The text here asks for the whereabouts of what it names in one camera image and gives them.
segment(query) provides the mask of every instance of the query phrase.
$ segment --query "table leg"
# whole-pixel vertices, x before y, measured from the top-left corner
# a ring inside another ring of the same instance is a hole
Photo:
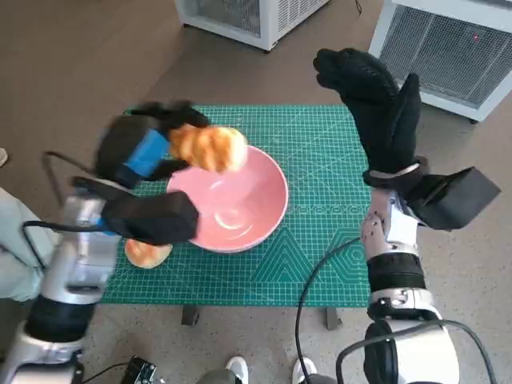
[[[336,330],[342,324],[342,320],[338,317],[336,308],[328,306],[324,309],[326,312],[326,328],[327,330]]]
[[[184,305],[182,310],[182,326],[195,326],[199,321],[199,306]]]

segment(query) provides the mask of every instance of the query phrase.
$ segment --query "black cable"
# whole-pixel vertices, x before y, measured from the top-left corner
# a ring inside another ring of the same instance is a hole
[[[46,269],[46,265],[44,262],[42,262],[41,256],[39,256],[39,253],[36,250],[34,244],[32,243],[28,231],[26,230],[29,226],[37,226],[40,228],[48,228],[50,230],[62,232],[99,232],[103,230],[101,226],[67,226],[63,224],[57,224],[55,222],[42,222],[39,220],[29,220],[28,222],[24,222],[22,224],[23,237],[25,238],[27,245],[29,246],[30,250],[32,251],[32,254],[35,256],[42,270]]]
[[[105,368],[104,370],[102,370],[101,372],[98,372],[97,374],[94,374],[93,376],[91,376],[90,378],[88,378],[87,380],[84,380],[82,382],[82,384],[86,384],[87,382],[90,382],[92,380],[94,380],[95,378],[98,378],[100,377],[102,374],[104,374],[105,372],[107,372],[108,370],[111,370],[112,368],[116,368],[118,366],[127,366],[128,364],[130,364],[130,362],[120,362],[118,364],[113,364],[111,366],[108,366],[107,368]]]
[[[346,356],[348,356],[349,354],[351,354],[352,352],[354,352],[355,350],[358,350],[359,348],[363,348],[365,346],[375,344],[377,342],[383,342],[385,340],[391,340],[393,338],[407,336],[408,334],[425,332],[426,330],[428,330],[430,328],[435,328],[438,326],[455,326],[461,330],[464,330],[469,336],[471,336],[474,343],[477,345],[478,349],[480,350],[480,354],[482,355],[484,364],[486,365],[487,374],[489,375],[489,380],[490,380],[491,384],[498,384],[492,363],[490,362],[489,354],[487,353],[486,348],[483,346],[482,341],[476,335],[476,333],[473,332],[472,329],[469,328],[467,325],[462,324],[461,322],[456,322],[454,320],[445,320],[445,319],[430,320],[428,322],[424,322],[423,324],[420,324],[419,326],[412,326],[411,328],[407,328],[405,330],[400,330],[398,332],[382,334],[379,336],[375,336],[373,338],[368,338],[367,340],[361,340],[360,342],[355,342],[351,346],[348,346],[338,355],[338,358],[336,359],[336,378],[338,380],[338,384],[343,384],[343,373],[342,373],[343,359]]]
[[[348,246],[354,244],[358,240],[359,240],[359,238],[353,238],[352,240],[349,240],[348,242],[345,242],[345,243],[341,244],[340,246],[337,246],[333,250],[326,252],[323,259],[320,260],[320,262],[314,268],[313,272],[311,272],[311,276],[310,276],[310,278],[308,278],[306,284],[304,285],[304,290],[302,291],[301,298],[298,301],[297,317],[295,318],[295,345],[297,346],[298,360],[301,362],[302,372],[304,373],[304,377],[305,377],[307,384],[311,384],[311,381],[310,381],[309,374],[307,372],[306,364],[304,363],[304,356],[302,355],[301,342],[298,338],[298,334],[299,334],[299,330],[300,330],[300,323],[301,323],[302,307],[304,306],[304,301],[306,300],[307,293],[310,290],[311,283],[317,277],[318,272],[324,266],[324,264],[326,262],[328,262],[330,260],[330,258],[332,258],[335,254],[337,254],[341,250],[344,250]]]
[[[64,162],[67,162],[68,164],[71,164],[72,166],[75,166],[79,168],[82,172],[85,172],[86,174],[94,175],[92,170],[81,164],[80,162],[77,162],[76,160],[64,155],[60,154],[59,152],[54,152],[52,150],[48,150],[42,154],[41,162],[42,162],[42,168],[46,172],[46,176],[48,177],[48,180],[51,184],[51,189],[53,190],[55,197],[57,198],[58,204],[62,206],[64,203],[64,197],[62,196],[62,192],[60,190],[60,187],[58,186],[57,178],[55,177],[55,173],[53,168],[51,167],[50,158],[58,158],[60,160],[63,160]]]
[[[359,0],[355,0],[355,7],[358,9],[359,16],[361,16],[361,14],[362,14],[362,7],[361,7],[361,3],[359,2]]]

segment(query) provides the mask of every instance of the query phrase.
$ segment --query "table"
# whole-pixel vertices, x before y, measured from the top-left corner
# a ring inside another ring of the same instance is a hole
[[[153,270],[132,266],[119,244],[117,269],[103,302],[185,306],[296,306],[324,253],[358,236],[370,203],[362,182],[366,156],[344,106],[200,106],[212,123],[233,126],[281,166],[290,189],[286,215],[261,245],[215,254],[176,245]],[[139,195],[161,194],[167,181],[144,182]],[[360,243],[333,257],[306,306],[366,306]]]

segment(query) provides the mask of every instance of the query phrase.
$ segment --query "croissant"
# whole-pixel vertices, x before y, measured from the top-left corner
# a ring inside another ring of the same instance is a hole
[[[129,238],[125,243],[125,254],[128,260],[139,268],[155,268],[169,256],[173,246],[152,246]]]
[[[240,170],[247,160],[247,140],[235,128],[185,124],[169,135],[170,153],[213,172]]]

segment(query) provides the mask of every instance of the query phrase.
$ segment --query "concrete floor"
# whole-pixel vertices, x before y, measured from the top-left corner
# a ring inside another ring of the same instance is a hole
[[[5,0],[0,12],[0,146],[11,162],[0,185],[42,218],[57,205],[42,176],[39,156],[53,149],[87,162],[108,120],[147,99],[189,98],[199,103],[338,103],[320,88],[311,61],[322,47],[367,49],[381,2],[332,0],[265,55],[195,29],[182,29],[171,0]],[[434,171],[477,165],[503,189],[466,229],[423,230],[420,246],[431,290],[447,318],[476,330],[501,383],[512,383],[512,224],[508,219],[512,173],[512,97],[472,126],[464,118],[426,106],[418,152]],[[63,175],[70,170],[62,169]],[[23,308],[2,302],[0,347]],[[89,374],[139,354],[172,383],[193,383],[233,354],[246,356],[252,382],[289,382],[296,359],[294,310],[207,308],[200,325],[179,325],[170,306],[101,306],[87,339]],[[325,374],[344,346],[364,335],[364,310],[342,311],[344,326],[327,332],[320,313],[308,310],[302,342]],[[461,382],[487,382],[475,347],[453,332]],[[364,382],[362,356],[345,364],[347,382]],[[119,372],[97,384],[116,382]]]

